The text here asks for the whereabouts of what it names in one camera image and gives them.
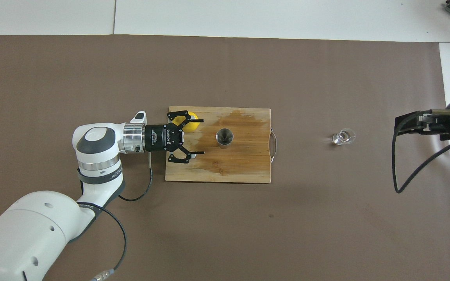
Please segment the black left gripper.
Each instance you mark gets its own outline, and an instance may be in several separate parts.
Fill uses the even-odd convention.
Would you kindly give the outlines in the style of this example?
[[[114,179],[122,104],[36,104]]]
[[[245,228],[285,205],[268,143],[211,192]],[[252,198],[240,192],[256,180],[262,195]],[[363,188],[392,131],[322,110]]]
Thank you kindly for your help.
[[[169,152],[168,162],[188,164],[197,155],[204,155],[205,151],[189,151],[184,147],[184,133],[192,133],[198,129],[204,119],[200,119],[194,112],[180,110],[168,112],[169,123],[146,125],[143,132],[143,149],[148,152]],[[176,156],[175,151],[181,151],[184,158]]]

